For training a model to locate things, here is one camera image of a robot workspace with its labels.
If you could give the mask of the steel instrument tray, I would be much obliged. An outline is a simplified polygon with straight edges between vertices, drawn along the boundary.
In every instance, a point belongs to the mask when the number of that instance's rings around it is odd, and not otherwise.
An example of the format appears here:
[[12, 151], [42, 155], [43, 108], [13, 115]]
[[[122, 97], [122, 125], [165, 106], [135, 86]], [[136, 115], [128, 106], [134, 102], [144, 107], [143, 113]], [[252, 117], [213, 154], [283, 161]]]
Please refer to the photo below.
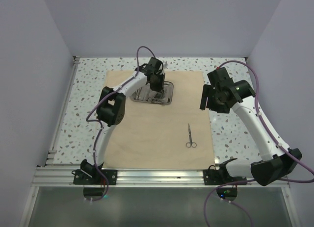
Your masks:
[[169, 81], [165, 81], [163, 89], [160, 92], [150, 89], [150, 85], [147, 84], [139, 88], [134, 92], [130, 99], [134, 102], [158, 104], [158, 105], [170, 105], [173, 97], [174, 85]]

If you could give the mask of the steel surgical scissors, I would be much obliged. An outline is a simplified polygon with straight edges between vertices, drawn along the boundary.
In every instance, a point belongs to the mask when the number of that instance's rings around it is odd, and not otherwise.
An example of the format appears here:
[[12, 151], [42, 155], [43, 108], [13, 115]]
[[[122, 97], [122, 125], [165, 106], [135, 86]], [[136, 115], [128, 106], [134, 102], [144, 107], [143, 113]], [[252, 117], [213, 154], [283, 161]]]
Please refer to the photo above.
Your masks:
[[192, 139], [192, 133], [191, 133], [191, 127], [190, 127], [190, 124], [188, 124], [188, 139], [189, 141], [186, 142], [185, 146], [187, 148], [196, 148], [197, 147], [197, 144], [193, 141]]

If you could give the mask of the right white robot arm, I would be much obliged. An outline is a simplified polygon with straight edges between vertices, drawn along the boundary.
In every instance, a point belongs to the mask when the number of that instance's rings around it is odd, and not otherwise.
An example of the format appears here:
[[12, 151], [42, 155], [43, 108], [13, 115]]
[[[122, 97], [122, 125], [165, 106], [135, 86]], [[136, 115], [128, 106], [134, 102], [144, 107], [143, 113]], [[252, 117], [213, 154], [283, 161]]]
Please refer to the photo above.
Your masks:
[[291, 156], [302, 158], [299, 149], [291, 149], [280, 138], [263, 111], [255, 102], [257, 94], [245, 80], [234, 82], [226, 68], [207, 74], [210, 84], [203, 86], [200, 109], [217, 113], [233, 111], [242, 120], [259, 150], [261, 161], [249, 162], [231, 158], [209, 169], [208, 176], [221, 184], [253, 178], [258, 184], [268, 184], [290, 174], [297, 165]]

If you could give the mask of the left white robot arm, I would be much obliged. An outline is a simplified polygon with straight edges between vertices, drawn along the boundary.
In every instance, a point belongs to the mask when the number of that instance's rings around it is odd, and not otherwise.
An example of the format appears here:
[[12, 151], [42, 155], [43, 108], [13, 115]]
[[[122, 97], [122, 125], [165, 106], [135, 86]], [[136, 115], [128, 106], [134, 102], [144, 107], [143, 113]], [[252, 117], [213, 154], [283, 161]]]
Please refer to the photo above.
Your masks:
[[126, 99], [140, 88], [149, 85], [156, 92], [163, 91], [165, 73], [164, 64], [155, 57], [149, 62], [138, 65], [134, 72], [122, 83], [114, 87], [104, 87], [98, 104], [88, 114], [87, 122], [97, 122], [100, 128], [95, 137], [92, 161], [83, 160], [80, 170], [85, 173], [85, 179], [91, 184], [97, 184], [105, 175], [101, 172], [104, 163], [104, 153], [113, 130], [120, 124], [125, 115]]

